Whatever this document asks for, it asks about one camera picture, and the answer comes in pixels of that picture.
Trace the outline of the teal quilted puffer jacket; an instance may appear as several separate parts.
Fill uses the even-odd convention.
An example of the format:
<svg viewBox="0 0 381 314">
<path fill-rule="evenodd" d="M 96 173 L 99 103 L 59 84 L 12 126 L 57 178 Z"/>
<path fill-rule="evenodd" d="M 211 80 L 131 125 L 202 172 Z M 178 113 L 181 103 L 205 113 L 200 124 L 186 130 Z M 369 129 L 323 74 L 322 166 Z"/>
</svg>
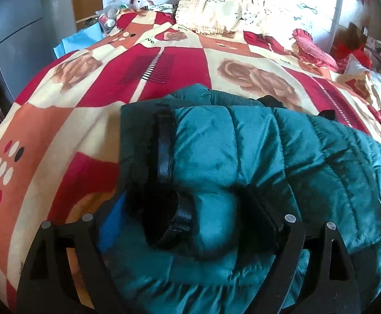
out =
<svg viewBox="0 0 381 314">
<path fill-rule="evenodd" d="M 120 198 L 99 247 L 135 313 L 243 313 L 274 260 L 269 205 L 335 223 L 362 308 L 381 292 L 381 143 L 203 85 L 120 110 Z"/>
</svg>

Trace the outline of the red cream floral blanket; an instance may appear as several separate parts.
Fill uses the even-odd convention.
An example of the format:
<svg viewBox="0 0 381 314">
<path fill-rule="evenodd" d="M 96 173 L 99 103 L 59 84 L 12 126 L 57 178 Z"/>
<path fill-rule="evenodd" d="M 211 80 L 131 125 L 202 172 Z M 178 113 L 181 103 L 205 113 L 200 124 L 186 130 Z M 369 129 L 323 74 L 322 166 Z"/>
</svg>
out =
<svg viewBox="0 0 381 314">
<path fill-rule="evenodd" d="M 94 211 L 120 182 L 120 110 L 203 85 L 335 120 L 381 143 L 381 110 L 357 78 L 302 61 L 273 38 L 205 36 L 167 14 L 124 10 L 113 36 L 55 60 L 0 124 L 0 300 L 10 310 L 41 220 Z"/>
</svg>

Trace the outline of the white pillow by bedside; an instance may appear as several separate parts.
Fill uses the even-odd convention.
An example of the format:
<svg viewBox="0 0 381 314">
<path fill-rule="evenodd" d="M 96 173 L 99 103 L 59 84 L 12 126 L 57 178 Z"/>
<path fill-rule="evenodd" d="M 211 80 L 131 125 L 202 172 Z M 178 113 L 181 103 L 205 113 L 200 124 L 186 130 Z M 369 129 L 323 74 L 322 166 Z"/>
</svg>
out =
<svg viewBox="0 0 381 314">
<path fill-rule="evenodd" d="M 364 67 L 354 55 L 349 55 L 345 75 L 357 78 L 354 83 L 356 89 L 377 110 L 381 110 L 381 74 Z"/>
</svg>

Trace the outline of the pink ruffled heart pillow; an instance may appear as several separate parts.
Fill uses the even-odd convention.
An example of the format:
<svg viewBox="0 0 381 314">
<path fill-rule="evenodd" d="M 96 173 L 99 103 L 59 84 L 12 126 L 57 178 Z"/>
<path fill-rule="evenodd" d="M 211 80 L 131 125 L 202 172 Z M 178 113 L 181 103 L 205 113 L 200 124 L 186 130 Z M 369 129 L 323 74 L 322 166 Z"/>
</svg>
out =
<svg viewBox="0 0 381 314">
<path fill-rule="evenodd" d="M 336 60 L 313 43 L 310 33 L 303 29 L 295 29 L 292 38 L 294 40 L 293 52 L 302 61 L 314 64 L 317 67 L 325 67 L 333 72 L 339 72 Z"/>
</svg>

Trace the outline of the grey refrigerator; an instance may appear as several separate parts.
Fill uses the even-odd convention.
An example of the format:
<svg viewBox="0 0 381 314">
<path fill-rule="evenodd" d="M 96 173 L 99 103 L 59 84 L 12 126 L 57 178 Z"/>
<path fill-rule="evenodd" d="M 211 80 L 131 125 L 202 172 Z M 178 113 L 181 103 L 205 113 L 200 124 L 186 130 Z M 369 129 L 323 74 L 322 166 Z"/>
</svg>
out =
<svg viewBox="0 0 381 314">
<path fill-rule="evenodd" d="M 76 32 L 72 0 L 0 0 L 0 91 L 12 104 Z"/>
</svg>

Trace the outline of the white plush toy red hat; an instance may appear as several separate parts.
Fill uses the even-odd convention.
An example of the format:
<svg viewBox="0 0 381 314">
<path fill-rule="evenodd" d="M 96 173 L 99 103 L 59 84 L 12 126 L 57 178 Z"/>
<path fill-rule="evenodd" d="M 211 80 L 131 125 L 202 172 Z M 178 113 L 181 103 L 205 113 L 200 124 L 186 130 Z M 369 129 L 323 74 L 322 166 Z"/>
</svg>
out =
<svg viewBox="0 0 381 314">
<path fill-rule="evenodd" d="M 148 9 L 153 5 L 154 2 L 152 0 L 130 0 L 130 7 L 132 9 Z"/>
</svg>

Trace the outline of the cream fringed pillow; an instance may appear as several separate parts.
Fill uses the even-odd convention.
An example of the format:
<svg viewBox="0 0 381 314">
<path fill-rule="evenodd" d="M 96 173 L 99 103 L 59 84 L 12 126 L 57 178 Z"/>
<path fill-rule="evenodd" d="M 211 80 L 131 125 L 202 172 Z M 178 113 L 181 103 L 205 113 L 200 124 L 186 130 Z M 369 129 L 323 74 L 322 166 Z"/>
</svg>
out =
<svg viewBox="0 0 381 314">
<path fill-rule="evenodd" d="M 175 19 L 206 35 L 237 31 L 269 35 L 273 29 L 260 0 L 179 0 Z"/>
</svg>

